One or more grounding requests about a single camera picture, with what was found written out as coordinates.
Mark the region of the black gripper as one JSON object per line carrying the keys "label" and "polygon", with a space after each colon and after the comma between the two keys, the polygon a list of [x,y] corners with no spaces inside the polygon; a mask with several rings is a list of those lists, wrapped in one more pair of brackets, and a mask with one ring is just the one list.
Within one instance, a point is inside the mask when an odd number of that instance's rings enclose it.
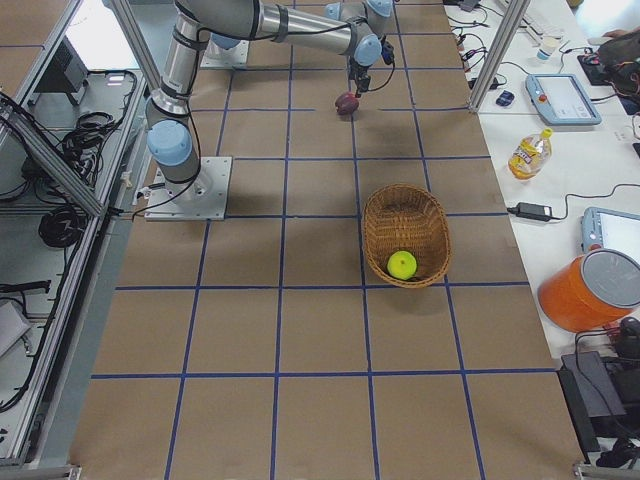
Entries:
{"label": "black gripper", "polygon": [[366,93],[369,91],[371,77],[368,69],[368,66],[363,66],[356,60],[349,61],[349,79],[354,82],[356,93]]}

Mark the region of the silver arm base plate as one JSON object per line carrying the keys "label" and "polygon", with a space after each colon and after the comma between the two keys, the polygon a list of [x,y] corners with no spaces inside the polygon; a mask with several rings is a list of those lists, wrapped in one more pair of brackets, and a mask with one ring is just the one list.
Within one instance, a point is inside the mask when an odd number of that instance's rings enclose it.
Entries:
{"label": "silver arm base plate", "polygon": [[223,220],[226,213],[228,187],[232,171],[231,157],[202,157],[199,175],[192,183],[171,182],[159,166],[156,181],[164,186],[150,193],[148,208],[143,211],[148,221]]}

